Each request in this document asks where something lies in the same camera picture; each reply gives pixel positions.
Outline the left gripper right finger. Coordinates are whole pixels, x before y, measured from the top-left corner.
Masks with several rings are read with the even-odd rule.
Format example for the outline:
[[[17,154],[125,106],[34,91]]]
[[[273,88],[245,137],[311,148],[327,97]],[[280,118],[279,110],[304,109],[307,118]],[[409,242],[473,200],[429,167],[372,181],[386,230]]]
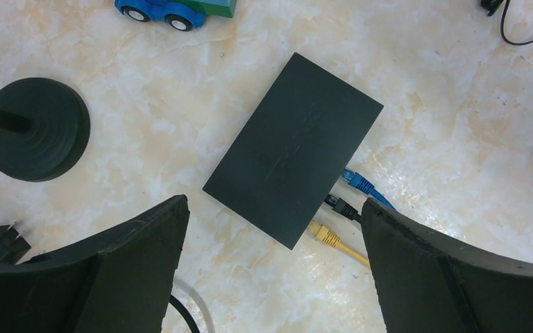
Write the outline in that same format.
[[[533,332],[533,263],[467,244],[372,198],[361,226],[388,332]]]

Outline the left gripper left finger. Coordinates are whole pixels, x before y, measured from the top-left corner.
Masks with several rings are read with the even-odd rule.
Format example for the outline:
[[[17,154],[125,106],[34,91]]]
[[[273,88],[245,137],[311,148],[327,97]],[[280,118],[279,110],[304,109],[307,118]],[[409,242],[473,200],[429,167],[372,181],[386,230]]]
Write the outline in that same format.
[[[159,332],[189,214],[176,195],[74,244],[0,264],[0,332]]]

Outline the black network switch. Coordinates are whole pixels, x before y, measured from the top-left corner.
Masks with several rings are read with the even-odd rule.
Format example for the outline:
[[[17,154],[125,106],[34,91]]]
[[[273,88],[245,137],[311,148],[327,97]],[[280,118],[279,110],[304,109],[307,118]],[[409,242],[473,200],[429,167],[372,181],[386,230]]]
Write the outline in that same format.
[[[295,53],[203,190],[291,249],[382,109]]]

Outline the black switch power adapter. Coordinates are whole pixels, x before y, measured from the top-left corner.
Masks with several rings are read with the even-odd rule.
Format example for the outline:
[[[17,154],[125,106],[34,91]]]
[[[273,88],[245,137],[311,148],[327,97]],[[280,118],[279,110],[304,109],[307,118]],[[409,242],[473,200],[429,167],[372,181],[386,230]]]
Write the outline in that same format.
[[[498,30],[505,44],[533,44],[533,0],[481,0],[477,4],[488,17],[499,17]]]

